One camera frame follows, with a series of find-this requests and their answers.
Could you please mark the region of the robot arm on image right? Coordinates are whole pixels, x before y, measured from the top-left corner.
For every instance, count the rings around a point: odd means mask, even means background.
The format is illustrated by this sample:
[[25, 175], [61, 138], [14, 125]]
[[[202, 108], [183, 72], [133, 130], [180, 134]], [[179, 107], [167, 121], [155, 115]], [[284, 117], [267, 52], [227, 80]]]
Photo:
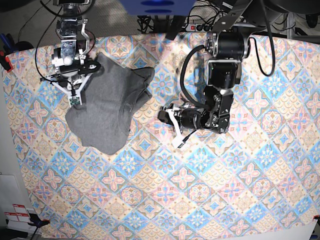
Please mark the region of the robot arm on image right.
[[[157, 116], [161, 122], [174, 127], [176, 136], [171, 142], [174, 148], [181, 148], [189, 139], [182, 135], [185, 129], [192, 132], [210, 130], [216, 134], [228, 131], [234, 96], [232, 88], [240, 83], [242, 60], [250, 54], [251, 34], [267, 30], [271, 38], [271, 24], [288, 12], [283, 0], [238, 0], [229, 13], [212, 26], [205, 44], [191, 50], [180, 73], [180, 88], [187, 102], [180, 106], [173, 103], [164, 106]], [[189, 61], [201, 50], [210, 54], [206, 62], [204, 103], [193, 99], [184, 84]]]

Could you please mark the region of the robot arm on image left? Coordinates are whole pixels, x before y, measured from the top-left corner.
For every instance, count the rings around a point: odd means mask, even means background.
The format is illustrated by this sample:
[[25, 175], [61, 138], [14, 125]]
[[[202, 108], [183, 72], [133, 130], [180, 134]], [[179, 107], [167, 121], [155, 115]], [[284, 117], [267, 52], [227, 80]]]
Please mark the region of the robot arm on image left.
[[53, 50], [51, 63], [54, 74], [41, 76], [40, 81], [47, 81], [65, 93], [69, 106], [82, 105], [82, 92], [92, 74], [100, 70], [101, 64], [89, 57], [96, 44], [95, 36], [86, 32], [88, 19], [84, 17], [94, 6], [94, 0], [54, 0], [54, 6], [62, 13], [54, 12], [40, 1], [49, 13], [57, 19], [56, 33], [60, 38], [60, 47]]

